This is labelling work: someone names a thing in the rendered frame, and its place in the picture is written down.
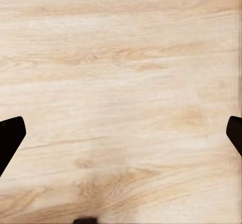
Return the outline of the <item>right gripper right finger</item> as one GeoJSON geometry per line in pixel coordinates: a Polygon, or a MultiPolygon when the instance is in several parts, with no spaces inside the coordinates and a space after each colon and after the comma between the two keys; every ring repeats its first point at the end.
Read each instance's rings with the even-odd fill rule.
{"type": "Polygon", "coordinates": [[[242,157],[242,118],[230,116],[226,134],[242,157]]]}

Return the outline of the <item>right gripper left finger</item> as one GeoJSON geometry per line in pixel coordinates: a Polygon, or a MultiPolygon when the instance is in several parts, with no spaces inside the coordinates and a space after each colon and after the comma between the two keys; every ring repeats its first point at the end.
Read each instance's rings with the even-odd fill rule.
{"type": "Polygon", "coordinates": [[[21,116],[0,122],[0,177],[26,135],[21,116]]]}

